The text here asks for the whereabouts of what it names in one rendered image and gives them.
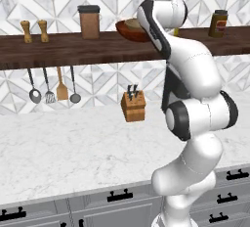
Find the hanging metal slotted spatula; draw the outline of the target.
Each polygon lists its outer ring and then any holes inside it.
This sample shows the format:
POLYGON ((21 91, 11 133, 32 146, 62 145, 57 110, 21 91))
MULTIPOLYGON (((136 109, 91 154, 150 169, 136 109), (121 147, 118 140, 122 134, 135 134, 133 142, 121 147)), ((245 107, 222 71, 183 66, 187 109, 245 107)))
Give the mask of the hanging metal slotted spatula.
MULTIPOLYGON (((48 80, 48 75, 47 75, 47 71, 46 71, 45 68, 43 68, 43 74, 44 74, 44 77, 45 77, 46 85, 48 86, 49 85, 49 80, 48 80)), ((45 99, 46 99, 47 104, 52 104, 52 103, 56 102, 55 94, 50 90, 49 86, 47 87, 47 92, 45 93, 45 99)))

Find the grey drawer front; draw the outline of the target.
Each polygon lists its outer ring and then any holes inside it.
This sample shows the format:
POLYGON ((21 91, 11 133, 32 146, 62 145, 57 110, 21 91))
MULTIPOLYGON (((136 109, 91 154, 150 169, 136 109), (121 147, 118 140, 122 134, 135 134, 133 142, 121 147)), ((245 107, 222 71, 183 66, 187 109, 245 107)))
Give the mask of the grey drawer front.
POLYGON ((150 210, 150 224, 153 218, 159 213, 161 206, 161 197, 157 196, 150 184, 139 185, 134 187, 125 187, 121 189, 108 189, 105 192, 89 194, 84 196, 76 196, 68 200, 71 215, 73 212, 80 210, 89 210, 93 208, 103 208, 115 205, 127 205, 127 204, 151 204, 150 210), (109 192, 113 191, 115 195, 123 194, 127 189, 129 193, 133 193, 132 199, 111 202, 109 203, 106 198, 109 196, 109 192))
POLYGON ((213 190, 207 191, 203 194, 191 207, 191 212, 197 212, 200 210, 207 210, 214 207, 231 205, 235 203, 247 202, 250 200, 250 183, 232 184, 223 187, 216 187, 213 190), (225 198, 228 193, 233 196, 238 196, 238 200, 234 202, 218 204, 218 195, 222 195, 225 198))
POLYGON ((46 203, 18 205, 18 206, 9 207, 9 208, 0 207, 0 215, 2 214, 3 209, 6 209, 8 213, 13 213, 13 212, 17 212, 20 206, 22 207, 22 210, 26 212, 26 217, 2 221, 0 222, 0 225, 16 223, 16 222, 21 222, 25 220, 36 220, 42 217, 53 216, 58 213, 56 203, 54 201, 50 201, 46 203))
POLYGON ((245 183, 245 182, 250 182, 250 166, 248 166, 248 167, 228 168, 228 169, 223 170, 223 171, 218 171, 216 173, 216 178, 217 178, 217 182, 216 182, 217 187, 223 187, 223 186, 232 185, 232 184, 241 184, 241 183, 245 183), (227 180, 226 179, 228 171, 231 171, 232 173, 235 173, 238 169, 242 169, 243 171, 248 171, 249 176, 247 178, 242 178, 242 179, 237 179, 237 180, 227 180))
POLYGON ((223 215, 228 215, 229 220, 209 223, 210 214, 214 217, 220 215, 219 212, 205 213, 197 212, 191 215, 191 218, 197 223, 198 227, 250 227, 250 213, 238 212, 238 213, 225 213, 223 215))

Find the hanging metal ladle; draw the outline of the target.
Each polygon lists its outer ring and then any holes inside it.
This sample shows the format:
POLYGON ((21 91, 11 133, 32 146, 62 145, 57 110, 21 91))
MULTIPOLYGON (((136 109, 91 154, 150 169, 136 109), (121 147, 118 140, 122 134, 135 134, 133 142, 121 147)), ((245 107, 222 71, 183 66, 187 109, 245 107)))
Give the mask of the hanging metal ladle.
MULTIPOLYGON (((71 79, 74 79, 74 70, 73 67, 70 67, 71 79)), ((73 90, 73 94, 70 96, 70 102, 77 104, 81 101, 81 96, 76 93, 76 90, 73 90)))

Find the brown jar with black lid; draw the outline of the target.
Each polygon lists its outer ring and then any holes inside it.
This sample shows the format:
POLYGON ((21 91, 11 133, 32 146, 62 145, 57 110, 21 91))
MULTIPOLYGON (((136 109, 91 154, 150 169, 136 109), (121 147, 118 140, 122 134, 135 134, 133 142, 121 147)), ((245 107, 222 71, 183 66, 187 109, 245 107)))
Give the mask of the brown jar with black lid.
POLYGON ((100 7, 98 5, 79 5, 77 7, 82 37, 98 39, 100 36, 100 7))

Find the grey cabinet door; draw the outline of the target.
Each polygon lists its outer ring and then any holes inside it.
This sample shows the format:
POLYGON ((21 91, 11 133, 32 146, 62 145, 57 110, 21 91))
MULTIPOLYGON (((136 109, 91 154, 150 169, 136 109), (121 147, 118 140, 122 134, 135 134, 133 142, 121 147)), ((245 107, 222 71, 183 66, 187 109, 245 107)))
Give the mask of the grey cabinet door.
POLYGON ((0 227, 61 227, 61 223, 65 221, 59 221, 59 220, 53 220, 49 222, 20 222, 20 223, 10 223, 10 224, 4 224, 0 225, 0 227))
POLYGON ((151 204, 115 205, 76 211, 72 218, 74 227, 79 227, 79 219, 84 227, 148 227, 150 210, 151 204))

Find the yellow bottle with red label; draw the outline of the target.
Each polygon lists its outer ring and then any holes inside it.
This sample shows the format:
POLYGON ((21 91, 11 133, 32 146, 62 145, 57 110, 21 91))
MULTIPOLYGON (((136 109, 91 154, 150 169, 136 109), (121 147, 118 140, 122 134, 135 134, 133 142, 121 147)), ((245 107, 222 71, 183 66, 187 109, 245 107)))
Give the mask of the yellow bottle with red label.
POLYGON ((227 26, 227 20, 227 10, 216 10, 212 16, 208 35, 214 38, 222 37, 227 26))

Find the hanging metal spoon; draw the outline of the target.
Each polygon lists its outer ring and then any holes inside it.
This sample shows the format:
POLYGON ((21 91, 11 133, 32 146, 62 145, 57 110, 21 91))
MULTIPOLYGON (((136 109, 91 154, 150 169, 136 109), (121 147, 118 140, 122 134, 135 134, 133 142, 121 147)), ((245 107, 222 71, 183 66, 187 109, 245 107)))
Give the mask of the hanging metal spoon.
POLYGON ((32 89, 29 91, 29 98, 33 103, 39 104, 41 102, 41 93, 39 90, 37 90, 34 87, 34 81, 33 81, 31 69, 29 68, 27 71, 28 71, 29 80, 32 86, 32 89))

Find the wooden knife block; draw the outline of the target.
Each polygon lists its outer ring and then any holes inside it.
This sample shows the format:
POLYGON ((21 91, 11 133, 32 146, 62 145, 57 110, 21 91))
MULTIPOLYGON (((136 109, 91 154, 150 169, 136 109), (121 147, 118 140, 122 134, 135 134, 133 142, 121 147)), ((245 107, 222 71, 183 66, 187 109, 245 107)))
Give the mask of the wooden knife block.
POLYGON ((137 96, 129 98, 127 93, 123 94, 121 100, 121 109, 127 122, 143 121, 146 116, 146 100, 143 90, 138 92, 137 96))

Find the wooden pepper mill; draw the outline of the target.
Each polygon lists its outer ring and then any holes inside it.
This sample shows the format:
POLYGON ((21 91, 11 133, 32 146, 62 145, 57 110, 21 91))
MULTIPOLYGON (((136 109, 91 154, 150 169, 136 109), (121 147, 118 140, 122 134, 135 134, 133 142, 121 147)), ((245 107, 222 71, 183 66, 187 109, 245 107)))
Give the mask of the wooden pepper mill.
POLYGON ((41 29, 41 41, 47 43, 49 41, 49 36, 47 33, 47 22, 44 20, 39 20, 38 25, 41 29))
POLYGON ((30 26, 29 21, 21 21, 21 27, 23 29, 25 43, 32 42, 32 37, 31 37, 30 31, 29 31, 29 26, 30 26))

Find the dark wooden wall shelf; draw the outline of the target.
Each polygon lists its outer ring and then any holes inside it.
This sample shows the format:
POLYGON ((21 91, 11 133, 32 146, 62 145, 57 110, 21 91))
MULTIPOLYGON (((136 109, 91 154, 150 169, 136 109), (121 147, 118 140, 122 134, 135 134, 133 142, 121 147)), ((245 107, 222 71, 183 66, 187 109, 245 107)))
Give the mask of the dark wooden wall shelf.
MULTIPOLYGON (((202 42, 214 56, 250 54, 250 26, 230 26, 222 38, 211 38, 208 29, 182 28, 183 38, 202 42)), ((51 34, 43 43, 38 34, 26 44, 21 35, 0 36, 0 70, 48 68, 158 60, 149 42, 132 42, 116 31, 103 31, 96 40, 79 33, 51 34)))

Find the hanging wooden spatula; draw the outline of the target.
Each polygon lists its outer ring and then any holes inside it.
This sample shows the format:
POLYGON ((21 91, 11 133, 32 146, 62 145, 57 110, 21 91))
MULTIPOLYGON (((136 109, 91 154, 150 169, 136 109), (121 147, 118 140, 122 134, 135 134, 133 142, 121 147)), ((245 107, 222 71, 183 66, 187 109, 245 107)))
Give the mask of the hanging wooden spatula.
POLYGON ((63 84, 63 78, 61 73, 61 68, 57 67, 59 85, 57 87, 57 98, 59 101, 68 99, 67 87, 63 84))

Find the brown wooden bowl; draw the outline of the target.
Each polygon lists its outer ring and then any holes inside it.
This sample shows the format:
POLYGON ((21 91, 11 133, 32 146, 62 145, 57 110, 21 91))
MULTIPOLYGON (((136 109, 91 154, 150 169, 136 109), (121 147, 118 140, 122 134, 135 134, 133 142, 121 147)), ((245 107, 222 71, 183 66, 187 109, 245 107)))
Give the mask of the brown wooden bowl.
POLYGON ((119 21, 116 30, 126 39, 135 42, 148 42, 150 38, 136 19, 119 21))

